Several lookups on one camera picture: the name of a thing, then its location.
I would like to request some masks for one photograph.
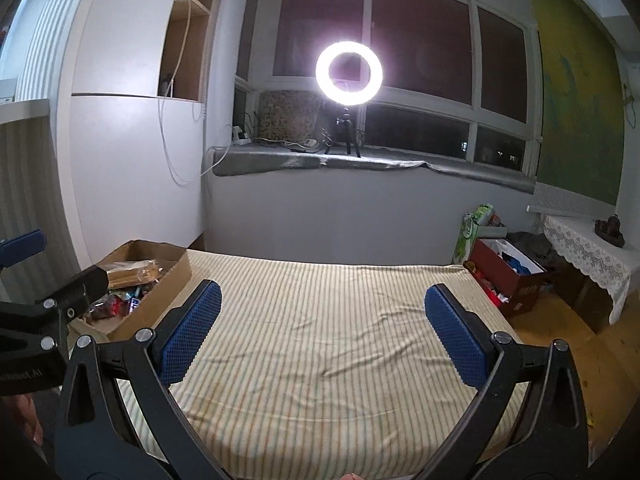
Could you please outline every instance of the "glowing ring light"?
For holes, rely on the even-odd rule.
[[[359,54],[369,65],[371,78],[369,84],[359,92],[345,92],[340,90],[329,76],[329,67],[335,58],[341,54]],[[328,47],[318,58],[316,65],[316,79],[320,89],[332,101],[344,106],[361,105],[371,101],[382,86],[382,64],[373,51],[361,43],[355,41],[342,41]]]

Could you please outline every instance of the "window frame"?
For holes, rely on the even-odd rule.
[[[537,27],[527,26],[511,16],[495,10],[478,0],[456,0],[466,3],[469,8],[469,21],[472,46],[472,104],[467,105],[446,98],[422,94],[404,89],[383,86],[372,104],[423,112],[431,115],[462,120],[469,123],[469,136],[466,160],[474,161],[478,126],[507,134],[526,141],[522,170],[526,176],[534,177],[540,156],[542,140],[542,55]],[[371,43],[372,2],[364,0],[362,20],[362,43]],[[253,116],[258,112],[258,95],[265,91],[299,90],[319,92],[318,83],[313,77],[274,76],[273,67],[276,54],[276,42],[280,23],[282,0],[258,0],[254,37],[249,63],[249,79],[244,82],[252,90],[247,99],[247,111]],[[522,30],[524,35],[525,56],[527,62],[527,122],[500,115],[481,106],[482,97],[482,48],[478,9],[484,9],[504,19]],[[367,64],[363,63],[362,82],[369,78]],[[356,118],[358,129],[366,128],[366,105],[360,107]]]

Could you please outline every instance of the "striped tablecloth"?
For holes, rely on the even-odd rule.
[[[514,334],[462,267],[350,267],[189,253],[193,277],[223,291],[222,313],[171,392],[234,476],[367,480],[419,471],[476,391],[462,384],[424,314],[446,283],[493,330]],[[146,449],[161,451],[129,383],[127,409]],[[520,385],[494,444],[505,440]]]

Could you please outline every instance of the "lace tablecloth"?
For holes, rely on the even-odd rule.
[[[564,216],[543,217],[544,234],[558,254],[611,296],[609,323],[614,324],[628,294],[640,288],[640,251],[628,243],[623,249],[609,244],[594,232],[594,224]]]

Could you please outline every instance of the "wooden floor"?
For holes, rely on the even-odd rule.
[[[578,312],[559,296],[545,294],[532,312],[509,320],[525,344],[548,346],[555,338],[569,343],[590,421],[590,462],[603,453],[640,396],[640,298],[627,300],[613,326],[606,323],[610,309],[606,293],[597,290]]]

